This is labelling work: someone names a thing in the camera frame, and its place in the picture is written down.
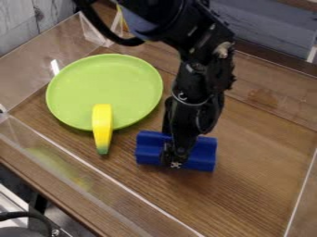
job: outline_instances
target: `lime green plate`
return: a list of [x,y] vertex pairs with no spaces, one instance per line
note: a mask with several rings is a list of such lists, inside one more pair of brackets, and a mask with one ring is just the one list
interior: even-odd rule
[[54,117],[82,131],[92,130],[92,107],[111,104],[113,129],[143,119],[161,97],[161,78],[133,56],[100,55],[80,59],[52,79],[45,102]]

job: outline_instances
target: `black cable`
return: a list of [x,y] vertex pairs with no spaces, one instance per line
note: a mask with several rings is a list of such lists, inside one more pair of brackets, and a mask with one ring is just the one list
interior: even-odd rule
[[108,26],[104,24],[102,20],[98,18],[96,12],[93,11],[93,8],[88,4],[86,0],[74,0],[74,4],[77,8],[84,13],[84,16],[90,21],[93,27],[100,31],[100,33],[109,38],[115,43],[123,45],[123,46],[137,46],[143,44],[143,40],[137,37],[124,39],[119,37],[108,28]]
[[52,226],[49,221],[46,220],[45,217],[42,217],[40,214],[30,213],[30,212],[22,212],[22,211],[16,211],[16,212],[1,212],[0,213],[0,221],[5,221],[12,218],[36,218],[38,219],[46,228],[46,237],[52,237]]

